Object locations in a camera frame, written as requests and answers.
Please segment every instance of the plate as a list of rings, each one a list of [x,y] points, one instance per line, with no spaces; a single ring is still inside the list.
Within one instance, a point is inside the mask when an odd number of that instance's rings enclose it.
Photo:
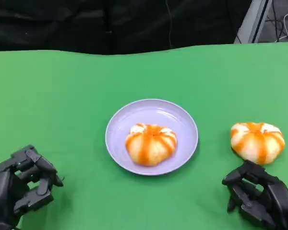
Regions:
[[[137,123],[172,129],[177,135],[174,154],[156,166],[134,163],[125,148],[125,139],[130,128]],[[160,99],[139,100],[122,107],[111,118],[106,129],[106,146],[113,160],[124,169],[141,175],[161,175],[178,169],[193,155],[197,142],[197,126],[188,112]]]

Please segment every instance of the green table surface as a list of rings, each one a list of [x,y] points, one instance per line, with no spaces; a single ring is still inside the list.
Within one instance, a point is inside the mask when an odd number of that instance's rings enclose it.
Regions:
[[[200,147],[177,171],[132,174],[105,146],[122,106],[160,98],[194,118]],[[223,177],[242,164],[236,122],[278,126],[286,147],[266,170],[288,186],[288,43],[195,46],[128,56],[0,52],[0,162],[27,144],[65,177],[23,230],[254,229],[226,212]]]

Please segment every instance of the black backdrop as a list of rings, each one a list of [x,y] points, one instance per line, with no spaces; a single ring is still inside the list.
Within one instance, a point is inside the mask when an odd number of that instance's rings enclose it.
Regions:
[[[0,50],[129,54],[229,44],[251,1],[0,0]]]

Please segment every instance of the pumpkin-shaped bun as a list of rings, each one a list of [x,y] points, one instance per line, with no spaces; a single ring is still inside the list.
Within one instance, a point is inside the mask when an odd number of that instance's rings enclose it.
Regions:
[[[279,128],[267,123],[236,123],[230,137],[239,156],[260,165],[273,162],[285,147]]]
[[[125,146],[135,163],[155,166],[173,154],[177,138],[169,128],[140,123],[131,128]]]

